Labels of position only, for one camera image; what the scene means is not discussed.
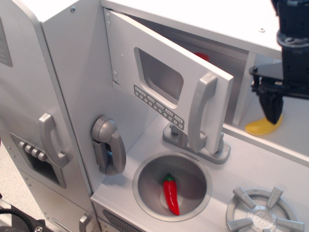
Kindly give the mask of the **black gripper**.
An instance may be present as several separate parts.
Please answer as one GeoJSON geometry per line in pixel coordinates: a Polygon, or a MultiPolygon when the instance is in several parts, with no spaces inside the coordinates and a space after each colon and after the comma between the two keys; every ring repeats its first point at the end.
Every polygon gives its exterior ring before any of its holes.
{"type": "Polygon", "coordinates": [[[281,62],[253,66],[252,91],[269,122],[277,124],[282,114],[283,96],[309,98],[309,39],[278,36],[281,46],[281,62]]]}

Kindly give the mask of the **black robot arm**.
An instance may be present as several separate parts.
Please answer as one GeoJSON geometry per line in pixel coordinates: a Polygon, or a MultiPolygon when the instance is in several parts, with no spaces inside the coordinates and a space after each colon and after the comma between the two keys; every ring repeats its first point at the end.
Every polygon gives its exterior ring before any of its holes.
{"type": "Polygon", "coordinates": [[[253,66],[249,73],[266,119],[277,124],[284,96],[309,98],[309,2],[274,0],[272,4],[279,17],[281,62],[253,66]]]}

